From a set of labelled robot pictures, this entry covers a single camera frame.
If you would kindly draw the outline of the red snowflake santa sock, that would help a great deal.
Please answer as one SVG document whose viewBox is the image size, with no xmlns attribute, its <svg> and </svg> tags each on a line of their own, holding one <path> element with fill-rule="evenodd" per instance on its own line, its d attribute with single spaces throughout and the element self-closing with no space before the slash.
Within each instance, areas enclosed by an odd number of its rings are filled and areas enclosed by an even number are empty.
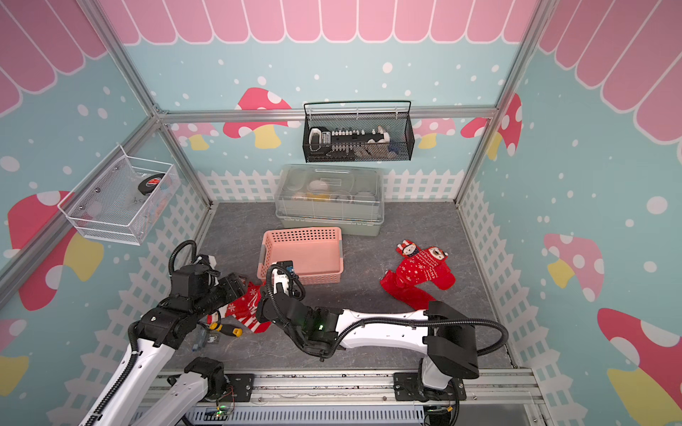
<svg viewBox="0 0 682 426">
<path fill-rule="evenodd" d="M 235 312 L 241 311 L 254 312 L 257 316 L 257 308 L 261 298 L 262 296 L 260 293 L 259 286 L 253 284 L 252 282 L 249 282 L 247 292 L 243 297 L 236 300 L 234 303 L 221 307 L 218 310 L 220 314 L 216 313 L 211 314 L 206 318 L 206 321 L 209 325 L 211 325 L 211 323 L 218 322 L 218 318 L 225 319 L 234 317 Z"/>
</svg>

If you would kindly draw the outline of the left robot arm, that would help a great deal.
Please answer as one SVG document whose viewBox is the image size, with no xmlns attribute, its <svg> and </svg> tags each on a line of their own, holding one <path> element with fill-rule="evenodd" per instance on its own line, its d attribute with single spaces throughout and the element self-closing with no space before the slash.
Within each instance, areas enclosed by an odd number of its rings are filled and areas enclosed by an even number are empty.
<svg viewBox="0 0 682 426">
<path fill-rule="evenodd" d="M 124 358 L 83 418 L 84 425 L 132 424 L 150 386 L 201 320 L 246 295 L 243 277 L 221 276 L 215 266 L 214 257 L 198 254 L 193 240 L 173 250 L 168 264 L 170 295 L 128 327 Z M 222 362 L 198 358 L 138 423 L 175 424 L 197 402 L 218 399 L 226 389 Z"/>
</svg>

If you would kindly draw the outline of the red white striped santa sock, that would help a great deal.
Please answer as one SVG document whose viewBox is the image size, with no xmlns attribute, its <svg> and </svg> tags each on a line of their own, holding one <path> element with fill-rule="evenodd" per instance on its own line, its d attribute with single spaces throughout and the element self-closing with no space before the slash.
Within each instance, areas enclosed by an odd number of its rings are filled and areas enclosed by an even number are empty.
<svg viewBox="0 0 682 426">
<path fill-rule="evenodd" d="M 265 333 L 268 328 L 270 328 L 271 323 L 269 321 L 267 322 L 260 322 L 254 312 L 250 311 L 241 311 L 241 312 L 235 312 L 234 317 L 245 326 L 245 328 L 248 328 L 253 334 L 262 334 Z"/>
</svg>

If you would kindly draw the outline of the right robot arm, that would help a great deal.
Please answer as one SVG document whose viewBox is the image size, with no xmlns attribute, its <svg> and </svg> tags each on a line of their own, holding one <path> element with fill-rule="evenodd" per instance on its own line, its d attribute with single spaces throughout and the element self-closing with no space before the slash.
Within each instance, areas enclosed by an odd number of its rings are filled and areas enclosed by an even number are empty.
<svg viewBox="0 0 682 426">
<path fill-rule="evenodd" d="M 261 290 L 258 319 L 273 323 L 302 353 L 321 361 L 362 347 L 418 353 L 419 399 L 426 392 L 445 392 L 456 381 L 479 378 L 479 358 L 501 349 L 509 338 L 502 324 L 468 318 L 439 301 L 415 312 L 375 315 L 313 308 L 292 288 L 288 278 L 267 283 Z"/>
</svg>

